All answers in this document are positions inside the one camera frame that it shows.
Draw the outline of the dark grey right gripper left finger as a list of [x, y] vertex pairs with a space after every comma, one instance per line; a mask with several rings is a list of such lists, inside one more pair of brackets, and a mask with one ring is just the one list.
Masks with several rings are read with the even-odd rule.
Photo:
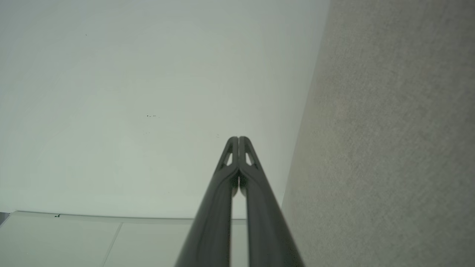
[[229, 138], [218, 160], [176, 267], [229, 267], [232, 198], [239, 185], [239, 139]]

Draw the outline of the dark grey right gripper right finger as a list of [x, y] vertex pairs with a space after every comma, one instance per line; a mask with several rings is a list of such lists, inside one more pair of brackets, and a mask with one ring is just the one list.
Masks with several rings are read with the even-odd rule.
[[251, 267], [303, 267], [251, 140], [239, 137], [240, 189], [246, 198]]

